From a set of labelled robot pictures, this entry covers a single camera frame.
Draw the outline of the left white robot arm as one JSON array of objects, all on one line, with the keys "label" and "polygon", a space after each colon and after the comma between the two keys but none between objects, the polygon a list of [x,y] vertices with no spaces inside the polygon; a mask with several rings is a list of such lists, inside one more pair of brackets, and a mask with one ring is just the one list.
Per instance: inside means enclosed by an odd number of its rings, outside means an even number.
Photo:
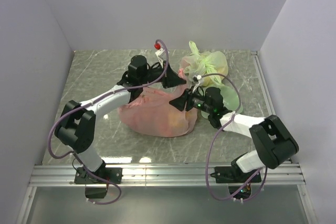
[{"label": "left white robot arm", "polygon": [[105,179],[105,162],[92,146],[96,120],[111,111],[131,103],[150,84],[161,83],[164,88],[186,84],[167,61],[150,66],[143,55],[131,58],[121,80],[107,92],[84,102],[69,101],[52,130],[55,137],[69,146],[87,168],[87,177],[93,183]]}]

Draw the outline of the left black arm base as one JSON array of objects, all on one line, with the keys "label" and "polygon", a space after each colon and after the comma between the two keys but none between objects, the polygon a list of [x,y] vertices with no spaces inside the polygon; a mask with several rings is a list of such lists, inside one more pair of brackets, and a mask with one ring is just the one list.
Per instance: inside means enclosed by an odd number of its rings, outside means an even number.
[{"label": "left black arm base", "polygon": [[114,186],[121,196],[122,168],[102,168],[96,172],[87,171],[84,167],[77,168],[73,183],[85,186],[85,196],[89,200],[104,199],[110,187]]}]

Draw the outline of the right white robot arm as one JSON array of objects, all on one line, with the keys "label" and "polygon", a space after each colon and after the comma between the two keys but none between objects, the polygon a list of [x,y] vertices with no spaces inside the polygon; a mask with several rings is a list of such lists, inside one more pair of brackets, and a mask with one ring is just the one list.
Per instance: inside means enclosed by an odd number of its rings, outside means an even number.
[{"label": "right white robot arm", "polygon": [[250,137],[255,150],[231,162],[228,171],[220,172],[227,183],[244,181],[259,168],[275,169],[299,152],[299,145],[281,119],[276,115],[259,118],[237,114],[224,106],[220,89],[210,87],[203,94],[185,89],[169,104],[179,111],[198,109],[208,114],[215,129]]}]

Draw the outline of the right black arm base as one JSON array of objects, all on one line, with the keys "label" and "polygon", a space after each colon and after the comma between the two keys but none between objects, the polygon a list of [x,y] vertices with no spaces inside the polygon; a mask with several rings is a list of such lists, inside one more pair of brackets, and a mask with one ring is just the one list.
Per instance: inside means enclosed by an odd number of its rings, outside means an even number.
[{"label": "right black arm base", "polygon": [[[243,184],[256,170],[252,170],[248,173],[239,172],[236,168],[232,166],[216,166],[214,172],[210,174],[212,178],[215,179],[217,184],[229,184],[228,191],[230,194],[233,194],[239,187],[232,186],[232,184]],[[235,199],[245,200],[251,197],[252,188],[251,183],[260,183],[261,174],[258,173],[255,175],[251,181],[242,188],[235,196]]]}]

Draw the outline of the pink plastic bag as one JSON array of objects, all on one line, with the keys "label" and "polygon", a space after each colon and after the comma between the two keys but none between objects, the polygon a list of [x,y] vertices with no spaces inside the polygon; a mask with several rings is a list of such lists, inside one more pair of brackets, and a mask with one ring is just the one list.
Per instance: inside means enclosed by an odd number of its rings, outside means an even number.
[{"label": "pink plastic bag", "polygon": [[193,131],[197,110],[179,111],[169,102],[184,92],[188,84],[173,92],[145,87],[133,102],[118,108],[119,119],[140,134],[158,137],[178,137]]}]

